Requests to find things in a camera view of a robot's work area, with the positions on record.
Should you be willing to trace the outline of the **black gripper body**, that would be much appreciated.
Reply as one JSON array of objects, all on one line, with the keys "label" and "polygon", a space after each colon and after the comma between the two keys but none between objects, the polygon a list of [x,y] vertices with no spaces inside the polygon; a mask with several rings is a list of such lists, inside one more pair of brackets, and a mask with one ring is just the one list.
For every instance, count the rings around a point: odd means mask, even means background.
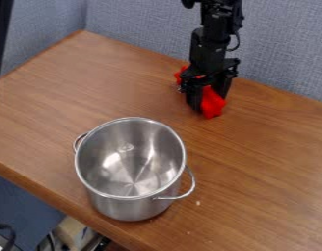
[{"label": "black gripper body", "polygon": [[200,27],[192,31],[190,65],[179,74],[183,81],[219,74],[239,64],[238,58],[226,57],[231,36],[232,33],[224,27]]}]

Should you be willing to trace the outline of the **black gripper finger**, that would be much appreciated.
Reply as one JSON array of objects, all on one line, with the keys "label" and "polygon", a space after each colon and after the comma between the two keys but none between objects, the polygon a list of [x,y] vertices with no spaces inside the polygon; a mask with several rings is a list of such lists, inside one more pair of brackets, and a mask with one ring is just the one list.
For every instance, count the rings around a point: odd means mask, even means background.
[{"label": "black gripper finger", "polygon": [[196,112],[202,111],[203,88],[207,82],[203,78],[184,79],[180,83],[180,90],[186,94],[186,103]]},{"label": "black gripper finger", "polygon": [[232,76],[231,75],[216,75],[212,83],[212,89],[216,94],[226,98],[227,92],[231,85]]}]

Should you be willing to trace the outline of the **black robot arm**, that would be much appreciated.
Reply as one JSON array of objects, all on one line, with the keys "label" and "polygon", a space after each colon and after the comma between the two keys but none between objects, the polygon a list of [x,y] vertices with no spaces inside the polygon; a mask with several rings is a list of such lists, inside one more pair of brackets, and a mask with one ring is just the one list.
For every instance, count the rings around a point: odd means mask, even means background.
[{"label": "black robot arm", "polygon": [[226,53],[239,46],[242,0],[180,0],[187,9],[200,4],[202,24],[191,33],[190,65],[178,72],[179,91],[191,109],[206,118],[222,114],[238,58]]}]

